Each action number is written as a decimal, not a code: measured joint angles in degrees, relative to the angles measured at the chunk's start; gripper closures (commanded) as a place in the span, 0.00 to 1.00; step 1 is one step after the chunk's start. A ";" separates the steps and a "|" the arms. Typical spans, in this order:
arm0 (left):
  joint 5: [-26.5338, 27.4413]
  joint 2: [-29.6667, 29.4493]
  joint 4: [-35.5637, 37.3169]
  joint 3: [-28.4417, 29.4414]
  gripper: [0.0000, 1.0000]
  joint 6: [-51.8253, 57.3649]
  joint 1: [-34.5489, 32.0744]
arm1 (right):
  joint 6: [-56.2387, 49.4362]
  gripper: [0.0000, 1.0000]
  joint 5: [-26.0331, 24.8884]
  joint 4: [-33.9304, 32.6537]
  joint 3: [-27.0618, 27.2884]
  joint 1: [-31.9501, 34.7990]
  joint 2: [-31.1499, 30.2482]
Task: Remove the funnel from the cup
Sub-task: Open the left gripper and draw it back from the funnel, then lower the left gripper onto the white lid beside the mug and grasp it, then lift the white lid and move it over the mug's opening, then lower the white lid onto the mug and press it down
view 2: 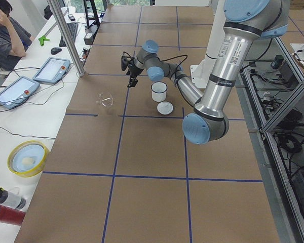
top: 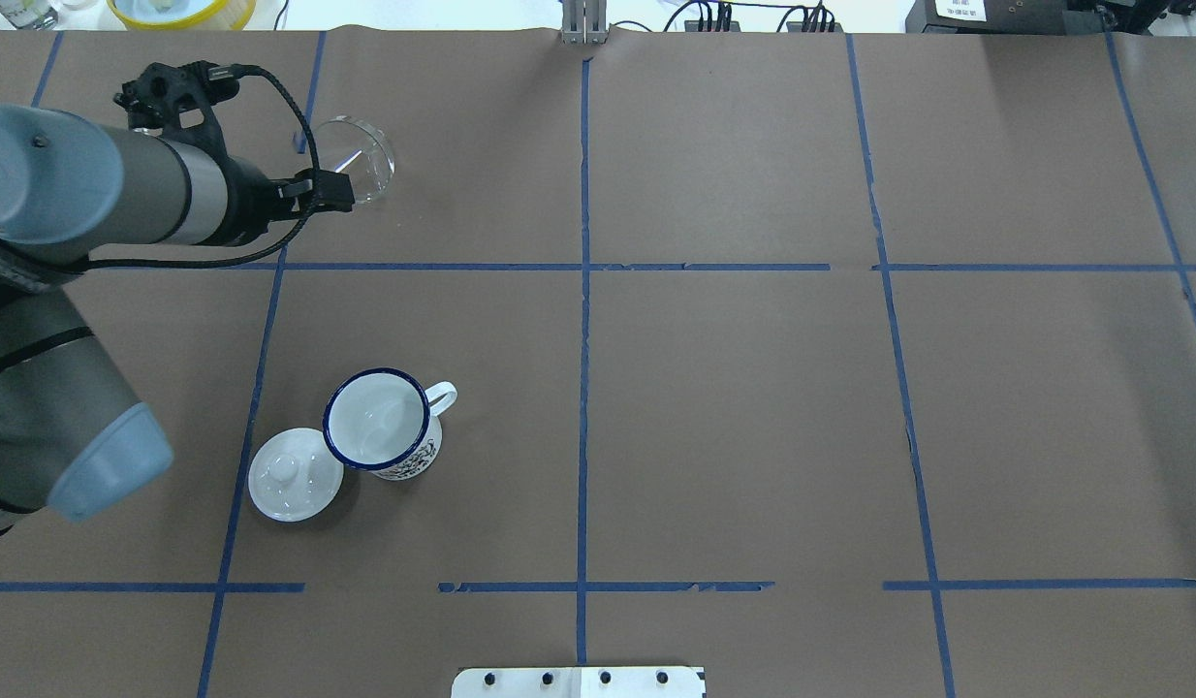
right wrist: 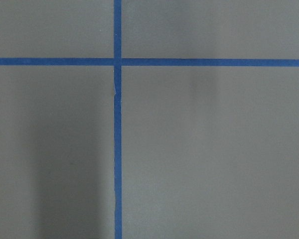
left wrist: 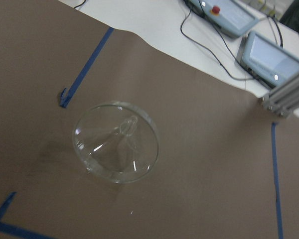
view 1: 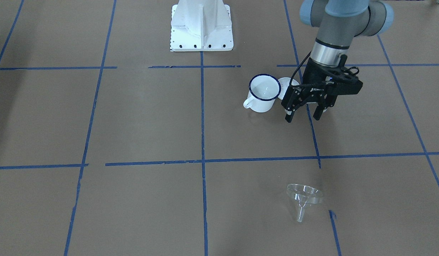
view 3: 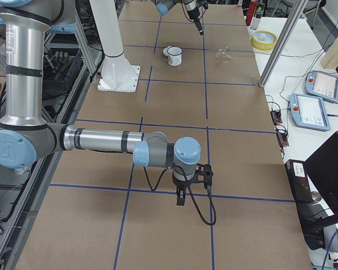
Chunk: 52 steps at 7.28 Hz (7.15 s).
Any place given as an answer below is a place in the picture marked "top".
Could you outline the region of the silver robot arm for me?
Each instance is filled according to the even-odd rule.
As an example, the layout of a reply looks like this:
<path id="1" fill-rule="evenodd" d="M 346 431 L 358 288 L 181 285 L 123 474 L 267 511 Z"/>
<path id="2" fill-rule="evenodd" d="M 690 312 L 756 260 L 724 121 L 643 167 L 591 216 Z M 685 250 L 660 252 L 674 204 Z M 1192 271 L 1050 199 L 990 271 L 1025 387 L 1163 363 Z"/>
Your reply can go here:
<path id="1" fill-rule="evenodd" d="M 0 538 L 49 508 L 89 520 L 167 472 L 167 435 L 66 286 L 108 244 L 239 246 L 273 221 L 349 212 L 343 172 L 266 177 L 213 122 L 100 125 L 0 105 Z"/>

